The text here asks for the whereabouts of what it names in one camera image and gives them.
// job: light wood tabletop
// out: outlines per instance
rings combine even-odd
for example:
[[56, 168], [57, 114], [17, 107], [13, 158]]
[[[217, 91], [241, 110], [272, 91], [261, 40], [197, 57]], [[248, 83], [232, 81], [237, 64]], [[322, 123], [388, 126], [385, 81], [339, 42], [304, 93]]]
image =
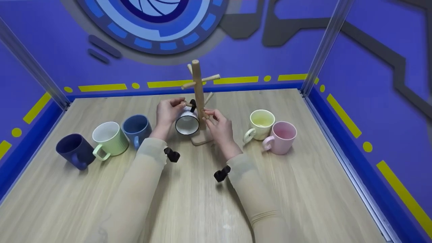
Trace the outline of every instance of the light wood tabletop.
[[[94, 147], [101, 123], [121, 124], [145, 114], [156, 124], [161, 99], [178, 95], [76, 99], [0, 205], [2, 243], [83, 242], [112, 198], [135, 152], [133, 146], [80, 172], [55, 151], [56, 143], [80, 133]], [[187, 100], [193, 94], [185, 95]], [[262, 153], [259, 141], [243, 147], [281, 207], [293, 243], [385, 242], [297, 90], [216, 93], [207, 104], [232, 120], [243, 146], [249, 115], [271, 111], [298, 131], [287, 155]], [[251, 229], [229, 180], [217, 183], [224, 166], [213, 143], [195, 147], [173, 129], [168, 145], [181, 154], [165, 166], [139, 242], [249, 243]]]

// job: beige sleeve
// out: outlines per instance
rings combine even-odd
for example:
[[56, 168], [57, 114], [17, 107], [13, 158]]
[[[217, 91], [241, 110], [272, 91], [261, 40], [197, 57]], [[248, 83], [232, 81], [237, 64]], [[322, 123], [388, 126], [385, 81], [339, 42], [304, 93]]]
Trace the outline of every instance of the beige sleeve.
[[86, 243], [136, 242], [144, 227], [167, 157], [166, 142], [146, 138]]
[[229, 180], [252, 225], [255, 243], [289, 242], [288, 225], [251, 159], [243, 153], [227, 164], [231, 167]]

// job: circular wall decal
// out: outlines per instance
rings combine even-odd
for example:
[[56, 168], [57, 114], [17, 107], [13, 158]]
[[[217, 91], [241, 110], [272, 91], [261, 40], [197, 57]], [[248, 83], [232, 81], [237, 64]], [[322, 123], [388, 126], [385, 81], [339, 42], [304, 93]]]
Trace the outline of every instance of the circular wall decal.
[[105, 33], [135, 50], [176, 54], [204, 41], [228, 0], [78, 0]]

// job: pink mug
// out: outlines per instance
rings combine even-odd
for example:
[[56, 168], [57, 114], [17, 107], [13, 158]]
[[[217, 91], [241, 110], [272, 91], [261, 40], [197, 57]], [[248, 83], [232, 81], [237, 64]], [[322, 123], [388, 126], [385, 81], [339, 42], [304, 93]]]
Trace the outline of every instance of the pink mug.
[[274, 154], [286, 154], [297, 136], [297, 129], [289, 122], [278, 121], [272, 129], [270, 136], [264, 139], [264, 150], [270, 150]]

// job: black clip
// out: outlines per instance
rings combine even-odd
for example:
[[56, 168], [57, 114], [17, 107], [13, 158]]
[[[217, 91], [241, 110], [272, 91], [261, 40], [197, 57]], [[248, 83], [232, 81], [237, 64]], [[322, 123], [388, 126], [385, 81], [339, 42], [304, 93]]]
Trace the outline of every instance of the black clip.
[[226, 176], [230, 171], [231, 171], [231, 167], [227, 165], [222, 170], [216, 171], [213, 176], [215, 177], [217, 182], [222, 182], [223, 180], [225, 180]]
[[191, 107], [191, 112], [193, 113], [195, 111], [195, 109], [197, 108], [197, 102], [194, 99], [191, 99], [191, 102], [189, 102], [192, 107]]
[[178, 159], [180, 158], [180, 154], [176, 151], [172, 151], [171, 148], [166, 147], [163, 152], [168, 157], [169, 161], [176, 163]]

